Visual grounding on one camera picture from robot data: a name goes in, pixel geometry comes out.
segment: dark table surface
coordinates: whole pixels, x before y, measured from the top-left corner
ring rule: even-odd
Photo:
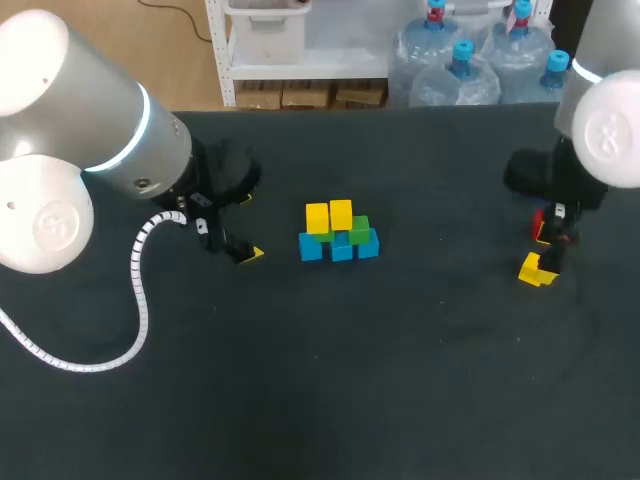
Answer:
[[[517,281],[538,206],[502,186],[550,148],[551,107],[183,114],[252,144],[236,267],[166,225],[143,257],[150,334],[110,373],[57,371],[0,331],[2,479],[540,479],[640,474],[640,192],[582,222],[552,288]],[[72,265],[0,268],[1,305],[40,346],[104,361],[135,338],[133,238],[157,209],[86,180]],[[351,198],[381,256],[302,264],[307,202]]]

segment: cardboard box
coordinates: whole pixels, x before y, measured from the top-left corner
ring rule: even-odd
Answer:
[[[387,92],[385,79],[342,80],[338,83],[336,106],[378,108],[384,105]]]
[[[236,106],[246,110],[280,110],[282,82],[247,80],[236,85]]]
[[[331,97],[329,80],[288,80],[282,90],[287,108],[327,108]]]

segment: cable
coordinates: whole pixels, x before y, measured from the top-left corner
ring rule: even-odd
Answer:
[[[147,332],[149,330],[149,310],[147,309],[147,298],[144,295],[144,288],[142,287],[142,277],[140,273],[140,257],[142,255],[142,249],[144,248],[144,244],[151,231],[161,223],[168,220],[179,223],[180,225],[187,224],[187,219],[180,212],[162,212],[158,215],[154,215],[147,223],[144,224],[133,244],[133,251],[131,252],[131,283],[133,285],[133,291],[138,304],[140,328],[138,329],[138,336],[135,342],[124,355],[116,358],[115,360],[94,365],[65,362],[64,360],[60,360],[59,358],[50,355],[33,343],[33,341],[31,341],[31,339],[29,339],[29,337],[27,337],[18,328],[13,320],[11,320],[8,315],[2,311],[2,309],[0,309],[0,323],[2,323],[7,330],[9,330],[11,335],[13,335],[16,340],[18,340],[18,342],[20,342],[20,344],[31,354],[38,357],[43,362],[48,363],[52,367],[77,373],[95,373],[112,370],[124,365],[138,354],[142,345],[144,345],[144,341],[147,338]]]
[[[211,41],[210,38],[205,38],[202,35],[200,35],[200,33],[198,32],[198,27],[196,26],[196,21],[193,19],[193,16],[191,15],[191,13],[189,13],[188,10],[185,10],[182,7],[177,7],[175,5],[156,5],[154,3],[146,3],[143,2],[142,0],[138,0],[138,3],[140,5],[144,5],[145,7],[151,7],[151,8],[168,8],[170,10],[178,10],[182,13],[184,13],[187,17],[189,17],[189,20],[191,20],[191,25],[193,25],[193,31],[196,34],[196,37],[198,37],[200,40],[202,40],[203,42],[207,42],[207,43],[213,43]]]

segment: red block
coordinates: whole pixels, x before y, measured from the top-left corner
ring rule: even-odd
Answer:
[[[531,222],[531,236],[533,237],[534,242],[538,241],[538,234],[540,233],[542,222],[544,222],[544,210],[536,210]]]

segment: white container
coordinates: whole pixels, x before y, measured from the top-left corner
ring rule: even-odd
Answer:
[[[224,11],[236,32],[236,55],[254,65],[299,63],[310,10],[311,1],[298,8],[240,9],[229,6],[227,0]]]

